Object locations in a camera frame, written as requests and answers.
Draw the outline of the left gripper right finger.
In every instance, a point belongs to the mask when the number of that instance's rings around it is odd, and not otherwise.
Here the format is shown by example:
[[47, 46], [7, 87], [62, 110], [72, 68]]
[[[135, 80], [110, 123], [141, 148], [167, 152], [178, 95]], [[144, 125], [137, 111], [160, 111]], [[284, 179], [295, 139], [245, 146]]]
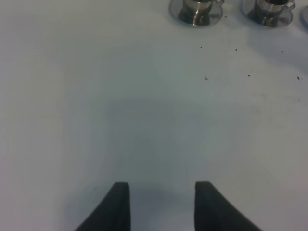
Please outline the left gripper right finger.
[[259, 231], [208, 181], [195, 184], [194, 229], [196, 231]]

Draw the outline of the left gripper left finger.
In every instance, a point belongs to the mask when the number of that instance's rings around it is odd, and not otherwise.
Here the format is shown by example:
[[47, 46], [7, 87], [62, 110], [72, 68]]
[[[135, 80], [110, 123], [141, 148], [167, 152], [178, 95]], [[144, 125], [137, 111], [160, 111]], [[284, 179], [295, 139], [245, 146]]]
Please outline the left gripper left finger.
[[127, 182], [116, 182], [77, 231], [130, 231], [130, 191]]

